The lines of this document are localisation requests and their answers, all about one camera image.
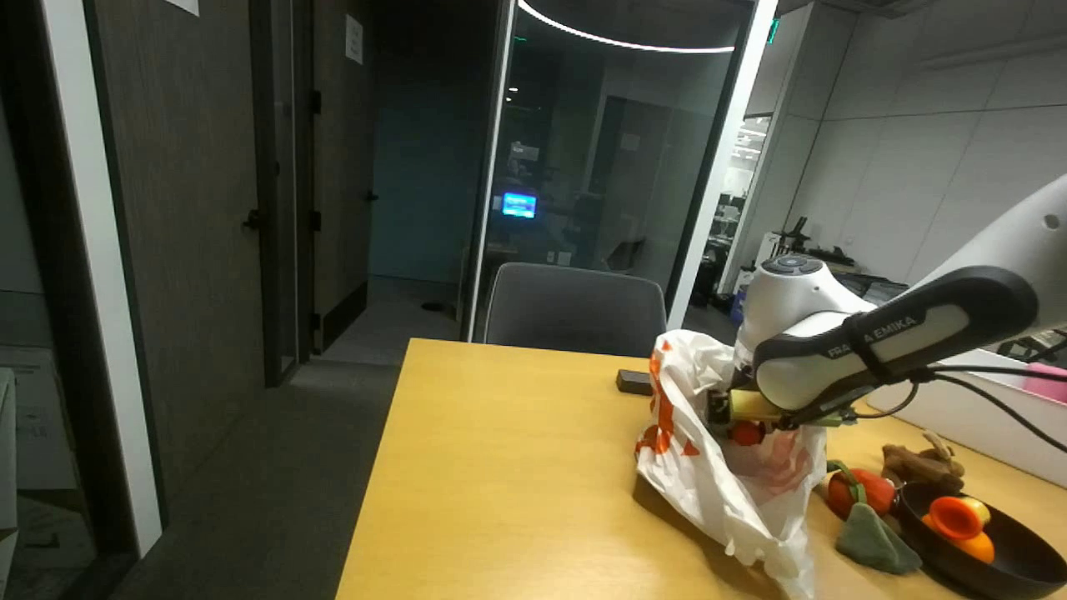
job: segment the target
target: yellow table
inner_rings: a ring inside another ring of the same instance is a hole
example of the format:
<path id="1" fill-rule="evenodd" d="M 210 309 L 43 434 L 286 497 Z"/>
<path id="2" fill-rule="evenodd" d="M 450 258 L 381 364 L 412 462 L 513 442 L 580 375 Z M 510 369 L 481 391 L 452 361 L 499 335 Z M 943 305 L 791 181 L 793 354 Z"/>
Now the yellow table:
<path id="1" fill-rule="evenodd" d="M 686 525 L 634 470 L 645 400 L 612 391 L 642 361 L 412 341 L 348 539 L 341 600 L 686 600 L 776 585 Z M 898 419 L 830 434 L 830 458 L 880 462 L 926 448 Z M 965 491 L 1067 554 L 1067 491 L 959 450 Z M 821 598 L 954 598 L 833 550 L 839 521 L 809 504 Z"/>

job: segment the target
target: office chair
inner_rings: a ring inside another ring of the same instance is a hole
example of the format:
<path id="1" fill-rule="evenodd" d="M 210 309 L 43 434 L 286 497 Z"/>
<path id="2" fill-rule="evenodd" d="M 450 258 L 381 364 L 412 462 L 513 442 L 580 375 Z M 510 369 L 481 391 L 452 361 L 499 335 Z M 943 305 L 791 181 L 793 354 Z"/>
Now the office chair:
<path id="1" fill-rule="evenodd" d="M 663 289 L 653 280 L 549 264 L 504 264 L 492 275 L 482 341 L 649 357 L 663 327 Z"/>

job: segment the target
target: white plastic bag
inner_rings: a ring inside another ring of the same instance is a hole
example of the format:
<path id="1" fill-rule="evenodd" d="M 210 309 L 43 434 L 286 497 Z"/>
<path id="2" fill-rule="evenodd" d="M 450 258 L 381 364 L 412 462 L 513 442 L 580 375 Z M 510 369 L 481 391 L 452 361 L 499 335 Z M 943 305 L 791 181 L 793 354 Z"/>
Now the white plastic bag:
<path id="1" fill-rule="evenodd" d="M 663 334 L 649 364 L 657 423 L 636 474 L 726 555 L 761 564 L 784 598 L 818 598 L 802 514 L 822 474 L 822 430 L 776 430 L 757 448 L 711 437 L 707 391 L 730 383 L 734 350 L 707 334 Z"/>

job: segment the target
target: black cable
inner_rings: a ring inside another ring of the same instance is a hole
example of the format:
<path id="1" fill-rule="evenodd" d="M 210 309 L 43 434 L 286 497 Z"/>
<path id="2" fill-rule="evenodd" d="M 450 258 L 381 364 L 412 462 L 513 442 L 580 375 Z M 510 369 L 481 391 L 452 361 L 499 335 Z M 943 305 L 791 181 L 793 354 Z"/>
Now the black cable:
<path id="1" fill-rule="evenodd" d="M 856 419 L 883 419 L 883 417 L 892 417 L 892 414 L 908 410 L 908 403 L 909 403 L 918 393 L 920 393 L 920 383 L 909 383 L 908 398 L 904 398 L 898 405 L 875 410 L 875 414 L 856 414 Z"/>
<path id="2" fill-rule="evenodd" d="M 1038 381 L 1060 381 L 1060 383 L 1067 383 L 1067 373 L 1048 373 L 1048 369 L 1028 369 L 1028 368 L 935 364 L 935 368 L 929 368 L 929 369 L 1016 373 L 1016 375 L 1038 375 Z"/>
<path id="3" fill-rule="evenodd" d="M 973 388 L 969 381 L 956 381 L 956 375 L 943 375 L 932 373 L 932 381 L 945 381 L 956 388 L 965 388 L 969 393 L 976 393 L 980 400 L 989 400 L 993 405 L 1001 405 L 1005 417 L 1012 417 L 1021 428 L 1028 428 L 1032 437 L 1040 437 L 1043 442 L 1049 442 L 1054 450 L 1067 452 L 1067 442 L 1054 440 L 1049 434 L 1038 430 L 1028 417 L 1021 417 L 1016 410 L 1011 410 L 1004 400 L 996 400 L 993 393 Z"/>

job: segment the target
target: glass door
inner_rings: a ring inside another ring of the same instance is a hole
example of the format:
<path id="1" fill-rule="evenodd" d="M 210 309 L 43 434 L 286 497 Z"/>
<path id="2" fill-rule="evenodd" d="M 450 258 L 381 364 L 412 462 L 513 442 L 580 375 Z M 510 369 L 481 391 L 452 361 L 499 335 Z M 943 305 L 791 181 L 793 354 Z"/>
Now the glass door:
<path id="1" fill-rule="evenodd" d="M 510 3 L 469 335 L 505 259 L 674 293 L 750 21 L 736 0 Z"/>

